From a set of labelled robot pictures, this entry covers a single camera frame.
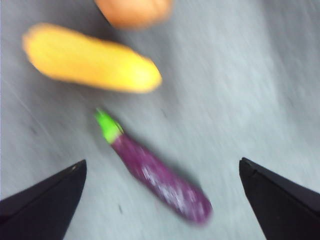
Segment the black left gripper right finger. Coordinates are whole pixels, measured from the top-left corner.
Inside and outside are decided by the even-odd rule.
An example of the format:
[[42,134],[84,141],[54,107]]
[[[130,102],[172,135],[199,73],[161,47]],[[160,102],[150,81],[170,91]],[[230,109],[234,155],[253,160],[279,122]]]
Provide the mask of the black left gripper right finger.
[[244,193],[268,240],[318,240],[320,194],[243,157]]

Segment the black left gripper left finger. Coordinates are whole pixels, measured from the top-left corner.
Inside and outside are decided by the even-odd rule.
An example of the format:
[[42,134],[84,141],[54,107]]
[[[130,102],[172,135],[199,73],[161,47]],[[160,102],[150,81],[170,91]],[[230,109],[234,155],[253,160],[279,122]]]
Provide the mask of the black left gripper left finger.
[[62,240],[82,196],[87,164],[81,160],[0,201],[2,240]]

